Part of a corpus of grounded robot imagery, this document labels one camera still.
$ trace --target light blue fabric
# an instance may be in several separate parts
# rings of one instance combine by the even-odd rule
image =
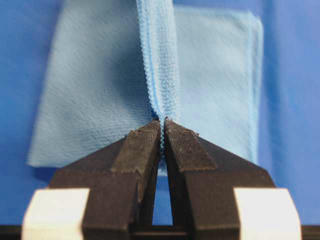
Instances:
[[[263,27],[250,12],[175,6],[181,123],[257,163]]]
[[[65,1],[28,163],[62,167],[150,120],[136,3]]]
[[[179,122],[180,78],[177,36],[172,0],[137,0],[140,38],[146,82],[152,110],[161,125],[164,149],[164,121]]]

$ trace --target blue backdrop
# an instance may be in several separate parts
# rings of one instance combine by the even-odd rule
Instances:
[[[264,26],[259,163],[289,188],[303,224],[320,224],[320,1],[175,0],[250,10]],[[21,224],[54,169],[25,165],[62,0],[0,0],[0,224]],[[155,224],[170,224],[168,181]]]

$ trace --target black clamp jaw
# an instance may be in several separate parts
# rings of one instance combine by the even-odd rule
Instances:
[[[238,240],[234,187],[275,188],[268,172],[166,120],[165,158],[173,226],[152,226],[160,157],[157,120],[56,171],[50,189],[90,188],[85,240]],[[302,226],[302,239],[320,239]]]

